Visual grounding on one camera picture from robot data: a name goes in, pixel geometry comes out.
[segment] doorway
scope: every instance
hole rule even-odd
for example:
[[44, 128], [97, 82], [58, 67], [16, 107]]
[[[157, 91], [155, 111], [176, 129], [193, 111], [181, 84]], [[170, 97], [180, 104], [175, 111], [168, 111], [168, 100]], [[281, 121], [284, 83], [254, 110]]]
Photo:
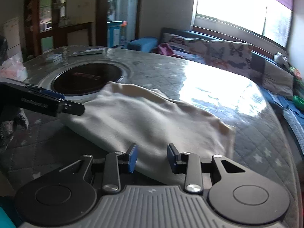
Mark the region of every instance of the doorway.
[[141, 0], [97, 0], [96, 45], [120, 47], [137, 39], [140, 2]]

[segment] bright window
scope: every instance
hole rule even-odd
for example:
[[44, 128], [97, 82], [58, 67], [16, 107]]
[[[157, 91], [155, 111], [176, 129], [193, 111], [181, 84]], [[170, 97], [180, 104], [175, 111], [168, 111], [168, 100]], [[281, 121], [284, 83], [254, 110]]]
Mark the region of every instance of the bright window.
[[286, 47], [293, 0], [198, 0], [197, 15], [229, 22]]

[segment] gray gloved hand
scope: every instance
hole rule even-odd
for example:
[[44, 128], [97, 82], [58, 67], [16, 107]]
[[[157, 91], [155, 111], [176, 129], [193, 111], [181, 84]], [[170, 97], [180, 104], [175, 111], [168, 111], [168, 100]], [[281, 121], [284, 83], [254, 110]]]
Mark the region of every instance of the gray gloved hand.
[[14, 106], [4, 106], [0, 115], [0, 153], [7, 149], [17, 125], [28, 128], [29, 121], [24, 110]]

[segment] white cloth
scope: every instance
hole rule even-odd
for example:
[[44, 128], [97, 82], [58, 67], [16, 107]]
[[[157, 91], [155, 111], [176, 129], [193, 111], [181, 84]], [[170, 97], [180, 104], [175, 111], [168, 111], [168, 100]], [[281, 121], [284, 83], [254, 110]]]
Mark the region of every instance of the white cloth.
[[231, 157], [235, 129], [211, 113], [133, 84], [109, 82], [85, 103], [82, 116], [62, 117], [64, 125], [108, 152], [125, 152], [137, 143], [138, 172], [165, 184], [183, 184], [167, 161], [167, 145], [211, 159]]

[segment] pillow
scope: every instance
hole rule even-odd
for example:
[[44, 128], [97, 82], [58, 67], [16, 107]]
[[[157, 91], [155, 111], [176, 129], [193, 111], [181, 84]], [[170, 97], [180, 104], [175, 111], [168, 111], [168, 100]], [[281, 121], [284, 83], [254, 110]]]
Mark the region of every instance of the pillow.
[[252, 48], [246, 43], [211, 40], [207, 64], [249, 78]]
[[279, 66], [265, 60], [262, 87], [270, 92], [292, 99], [293, 76]]
[[208, 51], [209, 41], [204, 39], [188, 39], [182, 36], [165, 33], [164, 43], [168, 43], [173, 50], [181, 51], [188, 54], [205, 57]]

